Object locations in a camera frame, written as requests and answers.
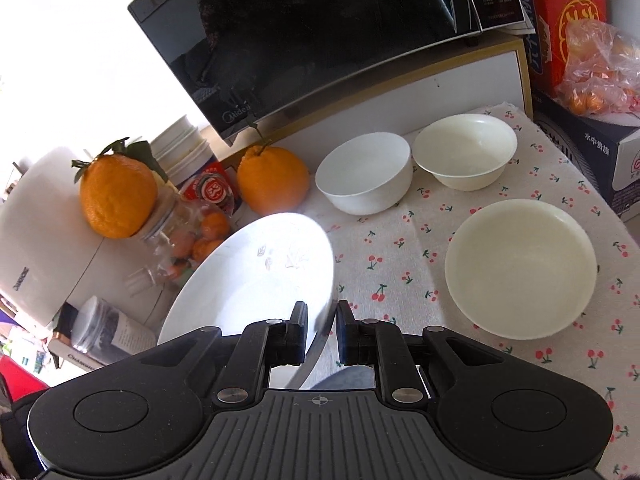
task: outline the box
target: box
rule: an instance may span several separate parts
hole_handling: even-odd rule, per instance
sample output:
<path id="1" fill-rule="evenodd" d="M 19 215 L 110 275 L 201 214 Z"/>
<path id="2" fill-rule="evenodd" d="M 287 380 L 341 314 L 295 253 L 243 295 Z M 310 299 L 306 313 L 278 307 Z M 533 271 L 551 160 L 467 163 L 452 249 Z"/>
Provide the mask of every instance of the box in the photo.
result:
<path id="1" fill-rule="evenodd" d="M 521 1 L 536 28 L 536 34 L 525 38 L 531 84 L 555 96 L 555 88 L 562 82 L 568 56 L 566 24 L 583 18 L 606 22 L 606 0 Z"/>
<path id="2" fill-rule="evenodd" d="M 627 221 L 640 214 L 640 118 L 611 114 L 610 124 L 578 117 L 533 92 L 533 120 L 575 164 L 609 206 Z"/>

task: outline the ribbed black surface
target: ribbed black surface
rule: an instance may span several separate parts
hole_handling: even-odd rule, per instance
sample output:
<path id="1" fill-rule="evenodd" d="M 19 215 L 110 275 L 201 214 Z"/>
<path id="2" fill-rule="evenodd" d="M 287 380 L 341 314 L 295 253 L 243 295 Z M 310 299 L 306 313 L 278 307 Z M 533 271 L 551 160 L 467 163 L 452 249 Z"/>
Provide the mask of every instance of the ribbed black surface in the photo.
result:
<path id="1" fill-rule="evenodd" d="M 47 480 L 63 476 L 49 473 Z M 270 391 L 221 413 L 185 456 L 140 480 L 497 480 L 469 466 L 418 413 L 373 392 Z M 596 480 L 593 472 L 571 477 Z"/>

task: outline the metal screw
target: metal screw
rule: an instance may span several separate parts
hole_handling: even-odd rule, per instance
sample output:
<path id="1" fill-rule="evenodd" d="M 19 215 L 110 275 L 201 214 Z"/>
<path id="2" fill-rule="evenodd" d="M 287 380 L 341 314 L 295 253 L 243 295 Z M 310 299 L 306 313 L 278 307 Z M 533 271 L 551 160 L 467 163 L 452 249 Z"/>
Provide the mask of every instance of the metal screw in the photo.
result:
<path id="1" fill-rule="evenodd" d="M 227 404 L 235 404 L 246 400 L 249 394 L 242 388 L 225 388 L 218 392 L 218 400 Z"/>
<path id="2" fill-rule="evenodd" d="M 397 402 L 413 404 L 414 402 L 422 400 L 423 394 L 420 390 L 416 390 L 415 388 L 398 388 L 391 394 L 391 396 Z"/>

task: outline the white bowl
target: white bowl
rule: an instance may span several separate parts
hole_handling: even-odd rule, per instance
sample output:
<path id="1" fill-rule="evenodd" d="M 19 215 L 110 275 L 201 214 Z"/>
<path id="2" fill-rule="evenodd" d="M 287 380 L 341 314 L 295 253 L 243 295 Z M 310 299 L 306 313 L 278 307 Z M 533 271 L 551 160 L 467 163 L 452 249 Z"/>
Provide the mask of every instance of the white bowl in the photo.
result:
<path id="1" fill-rule="evenodd" d="M 378 132 L 355 137 L 329 153 L 316 171 L 316 184 L 341 211 L 370 215 L 398 202 L 413 173 L 406 140 Z"/>
<path id="2" fill-rule="evenodd" d="M 596 282 L 591 241 L 567 213 L 536 200 L 505 200 L 470 216 L 445 259 L 453 301 L 472 322 L 509 339 L 569 326 Z"/>
<path id="3" fill-rule="evenodd" d="M 326 342 L 334 290 L 334 253 L 324 230 L 295 213 L 265 216 L 230 236 L 194 272 L 158 343 L 202 326 L 239 334 L 255 321 L 289 319 L 296 301 L 304 301 L 307 360 L 273 368 L 270 381 L 272 388 L 297 388 L 315 365 L 310 352 L 317 358 Z"/>
<path id="4" fill-rule="evenodd" d="M 504 121 L 462 114 L 427 126 L 412 152 L 418 166 L 445 186 L 475 191 L 498 180 L 517 147 L 518 138 Z"/>

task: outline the table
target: table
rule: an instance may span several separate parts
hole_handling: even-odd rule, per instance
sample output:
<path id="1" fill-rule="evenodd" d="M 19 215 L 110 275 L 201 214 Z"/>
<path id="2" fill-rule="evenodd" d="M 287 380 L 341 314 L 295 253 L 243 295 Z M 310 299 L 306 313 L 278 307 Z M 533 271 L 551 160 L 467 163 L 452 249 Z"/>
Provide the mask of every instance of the table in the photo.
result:
<path id="1" fill-rule="evenodd" d="M 311 190 L 301 212 L 331 240 L 338 296 L 350 302 L 357 319 L 386 320 L 413 334 L 443 325 L 587 384 L 608 402 L 615 424 L 600 473 L 609 479 L 640 473 L 640 250 L 582 174 L 522 111 L 510 104 L 476 111 L 504 120 L 518 136 L 515 156 L 498 182 L 485 189 L 448 189 L 415 167 L 412 185 L 396 206 L 362 218 L 338 211 Z M 542 200 L 571 214 L 590 236 L 599 265 L 596 290 L 580 319 L 540 340 L 506 340 L 474 326 L 445 282 L 444 257 L 456 229 L 481 207 L 511 198 Z M 332 332 L 304 387 L 341 366 Z"/>

